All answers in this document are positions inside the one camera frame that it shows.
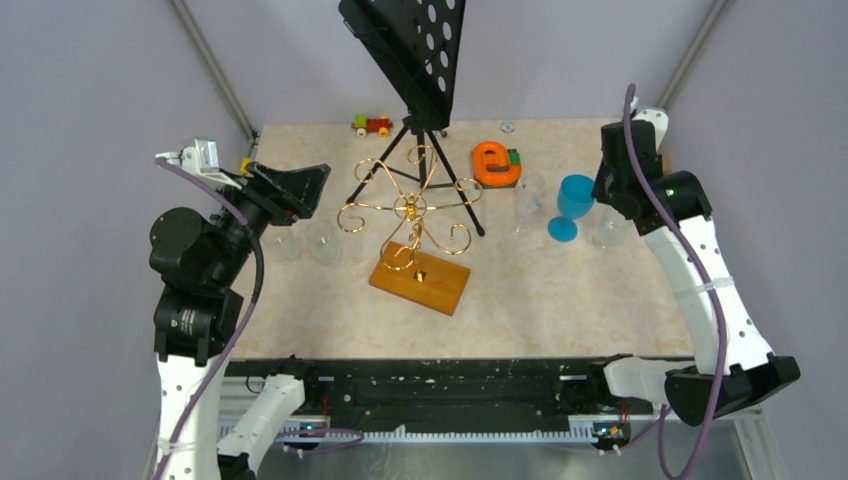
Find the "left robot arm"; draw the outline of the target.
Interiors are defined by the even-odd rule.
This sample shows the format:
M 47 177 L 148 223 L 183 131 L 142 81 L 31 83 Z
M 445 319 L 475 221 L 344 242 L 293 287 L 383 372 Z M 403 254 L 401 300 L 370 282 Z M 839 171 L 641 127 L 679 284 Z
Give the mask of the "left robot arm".
M 264 374 L 236 427 L 219 433 L 226 368 L 264 283 L 261 236 L 310 218 L 330 172 L 326 164 L 279 171 L 251 162 L 210 190 L 220 204 L 215 216 L 179 207 L 154 221 L 149 264 L 164 284 L 153 315 L 161 400 L 155 478 L 254 479 L 284 423 L 319 404 L 312 363 L 284 360 Z

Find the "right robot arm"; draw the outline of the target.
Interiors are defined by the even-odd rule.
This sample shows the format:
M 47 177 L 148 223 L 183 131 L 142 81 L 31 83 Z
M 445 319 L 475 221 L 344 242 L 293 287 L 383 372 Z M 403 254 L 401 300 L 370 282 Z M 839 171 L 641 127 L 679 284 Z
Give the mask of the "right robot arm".
M 665 404 L 686 424 L 703 422 L 719 373 L 716 418 L 756 405 L 799 380 L 792 356 L 760 334 L 721 249 L 698 178 L 664 173 L 654 123 L 632 119 L 600 130 L 602 159 L 592 195 L 633 223 L 666 275 L 694 347 L 691 361 L 616 355 L 593 366 L 589 404 L 612 412 L 626 398 Z

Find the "blue plastic wine glass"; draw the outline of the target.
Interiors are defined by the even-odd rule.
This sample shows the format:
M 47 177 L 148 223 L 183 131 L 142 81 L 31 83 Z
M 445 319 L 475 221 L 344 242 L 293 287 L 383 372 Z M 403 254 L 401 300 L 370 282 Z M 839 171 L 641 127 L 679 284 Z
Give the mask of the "blue plastic wine glass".
M 594 180 L 586 175 L 572 174 L 563 178 L 557 195 L 558 215 L 547 224 L 552 239 L 565 243 L 577 238 L 577 220 L 594 205 L 593 188 Z

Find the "clear wine glass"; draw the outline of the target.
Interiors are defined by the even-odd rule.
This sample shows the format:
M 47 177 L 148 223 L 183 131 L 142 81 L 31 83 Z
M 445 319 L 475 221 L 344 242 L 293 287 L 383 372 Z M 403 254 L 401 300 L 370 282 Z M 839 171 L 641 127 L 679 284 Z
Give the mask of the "clear wine glass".
M 272 240 L 273 252 L 284 263 L 298 262 L 302 257 L 302 242 L 296 232 L 281 229 Z
M 535 221 L 541 209 L 545 187 L 545 178 L 538 172 L 520 177 L 513 190 L 514 233 L 525 233 Z
M 336 265 L 342 258 L 338 228 L 329 221 L 310 223 L 305 230 L 306 247 L 312 258 L 324 265 Z
M 628 237 L 634 224 L 613 208 L 606 208 L 591 236 L 592 245 L 609 250 L 619 247 Z

